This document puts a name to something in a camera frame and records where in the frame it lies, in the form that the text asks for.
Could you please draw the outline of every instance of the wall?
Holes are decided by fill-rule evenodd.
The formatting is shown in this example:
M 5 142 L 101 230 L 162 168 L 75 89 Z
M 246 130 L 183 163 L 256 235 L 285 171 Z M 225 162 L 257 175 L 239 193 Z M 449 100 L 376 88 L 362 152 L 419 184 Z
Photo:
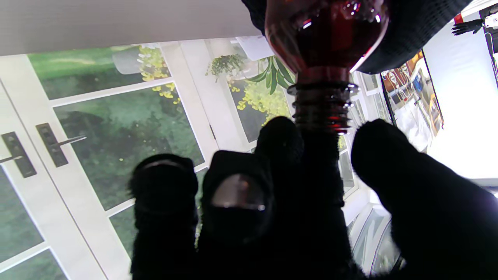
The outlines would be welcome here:
M 445 119 L 428 154 L 462 176 L 497 178 L 498 89 L 484 32 L 453 36 L 452 24 L 424 47 Z
M 240 0 L 2 0 L 0 56 L 260 35 Z

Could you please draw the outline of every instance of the door lever handle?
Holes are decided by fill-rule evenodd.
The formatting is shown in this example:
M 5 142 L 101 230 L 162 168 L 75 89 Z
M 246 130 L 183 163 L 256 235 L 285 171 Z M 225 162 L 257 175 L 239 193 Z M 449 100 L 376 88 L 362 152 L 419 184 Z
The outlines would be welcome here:
M 75 143 L 75 142 L 78 142 L 81 140 L 85 140 L 86 138 L 87 138 L 86 136 L 80 135 L 80 136 L 69 138 L 69 139 L 62 141 L 62 142 L 59 142 L 59 143 L 54 143 L 51 146 L 60 147 L 60 146 L 65 145 L 65 144 L 71 144 L 71 143 Z
M 38 130 L 38 133 L 40 134 L 40 137 L 43 140 L 43 143 L 45 144 L 45 147 L 47 148 L 47 151 L 56 167 L 68 164 L 66 156 L 61 149 L 62 145 L 75 143 L 87 138 L 85 135 L 81 135 L 59 142 L 48 123 L 37 125 L 36 129 Z
M 21 159 L 21 158 L 22 158 L 22 155 L 18 155 L 18 156 L 11 156 L 11 157 L 7 157 L 7 158 L 0 159 L 0 163 L 7 162 L 7 161 L 9 161 L 9 160 Z

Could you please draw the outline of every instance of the french door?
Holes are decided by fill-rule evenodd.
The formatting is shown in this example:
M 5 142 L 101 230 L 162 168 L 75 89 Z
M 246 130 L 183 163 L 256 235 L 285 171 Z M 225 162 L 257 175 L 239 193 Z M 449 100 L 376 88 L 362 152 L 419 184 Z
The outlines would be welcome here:
M 169 63 L 174 53 L 155 44 L 0 58 L 43 171 L 108 279 L 129 277 L 132 169 L 171 152 L 191 158 L 202 176 L 218 149 L 199 96 Z
M 106 279 L 0 87 L 0 279 Z

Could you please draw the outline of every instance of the door handle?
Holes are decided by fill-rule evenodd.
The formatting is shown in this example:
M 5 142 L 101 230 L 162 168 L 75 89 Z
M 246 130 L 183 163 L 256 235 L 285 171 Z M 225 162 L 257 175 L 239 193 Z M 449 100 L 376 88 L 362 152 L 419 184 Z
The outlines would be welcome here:
M 75 143 L 86 139 L 84 135 L 69 138 L 65 141 L 59 142 L 52 131 L 52 128 L 48 123 L 40 124 L 36 126 L 38 133 L 40 134 L 47 151 L 55 164 L 55 167 L 61 167 L 68 164 L 66 156 L 64 155 L 61 146 L 66 144 Z
M 31 164 L 31 161 L 29 160 L 26 151 L 24 151 L 24 147 L 19 141 L 19 138 L 17 138 L 15 132 L 2 134 L 1 137 L 3 139 L 3 142 L 5 143 L 5 146 L 7 146 L 7 149 L 10 152 L 11 156 L 0 159 L 0 163 L 13 160 L 15 162 L 15 165 L 17 165 L 19 172 L 21 172 L 23 178 L 28 178 L 36 175 L 36 170 L 34 170 L 33 164 Z

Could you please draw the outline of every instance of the black glove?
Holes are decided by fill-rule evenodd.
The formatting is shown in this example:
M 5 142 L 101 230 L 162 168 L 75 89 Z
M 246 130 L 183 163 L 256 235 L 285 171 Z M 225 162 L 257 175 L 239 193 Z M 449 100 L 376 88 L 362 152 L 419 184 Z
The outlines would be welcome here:
M 457 23 L 453 26 L 453 35 L 458 36 L 467 32 L 473 31 L 472 34 L 476 34 L 477 31 L 483 27 L 484 19 L 475 19 L 469 22 Z

